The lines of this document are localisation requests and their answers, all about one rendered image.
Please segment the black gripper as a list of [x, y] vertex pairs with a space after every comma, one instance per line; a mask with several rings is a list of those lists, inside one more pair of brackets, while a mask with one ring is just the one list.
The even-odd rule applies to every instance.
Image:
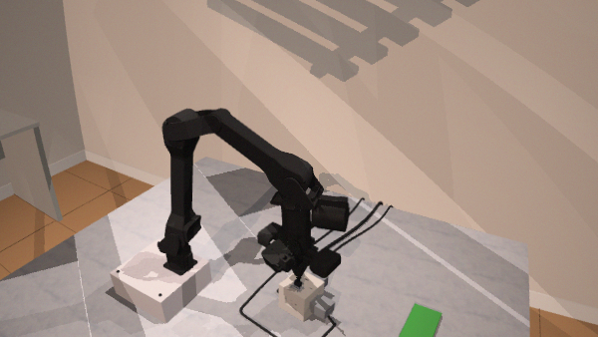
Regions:
[[257, 235], [258, 243], [267, 248], [271, 240], [277, 240], [280, 232], [284, 232], [288, 240], [294, 239], [299, 243], [301, 250], [302, 259], [292, 269], [295, 276], [298, 275], [300, 278], [309, 266], [313, 273], [321, 278], [327, 278], [341, 264], [341, 254], [326, 247], [318, 252], [319, 248], [313, 245], [315, 237], [311, 236], [312, 228], [312, 221], [307, 228], [302, 229], [289, 229], [284, 227], [283, 224], [281, 226], [272, 222], [259, 230]]

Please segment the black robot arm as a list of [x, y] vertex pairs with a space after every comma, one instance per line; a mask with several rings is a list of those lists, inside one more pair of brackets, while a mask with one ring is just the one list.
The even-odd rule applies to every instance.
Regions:
[[[157, 244], [159, 252], [166, 253], [165, 269], [183, 276], [197, 264], [188, 243], [201, 230], [201, 215], [192, 210], [192, 180], [193, 153], [204, 135], [216, 134], [265, 172], [278, 190], [270, 204], [281, 206], [284, 227], [307, 228], [312, 221], [313, 227], [346, 231], [349, 199], [322, 194], [324, 187], [308, 162], [274, 148], [226, 109], [183, 109], [164, 120], [161, 130], [170, 153], [170, 216]], [[302, 259], [299, 243], [284, 232], [261, 254], [276, 272], [291, 271]]]

